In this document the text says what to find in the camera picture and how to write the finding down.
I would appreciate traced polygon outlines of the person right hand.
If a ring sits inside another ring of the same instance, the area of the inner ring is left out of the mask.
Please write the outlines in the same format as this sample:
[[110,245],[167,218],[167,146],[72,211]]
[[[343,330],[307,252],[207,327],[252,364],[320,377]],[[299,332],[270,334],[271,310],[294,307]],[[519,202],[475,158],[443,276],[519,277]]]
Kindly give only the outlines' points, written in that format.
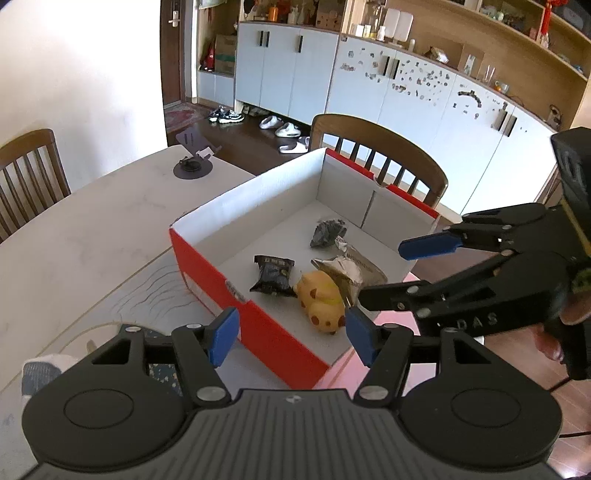
[[[577,325],[590,317],[591,296],[589,292],[571,294],[560,312],[560,319],[565,325]],[[530,327],[536,348],[548,359],[561,361],[564,358],[559,340],[548,333],[542,324]]]

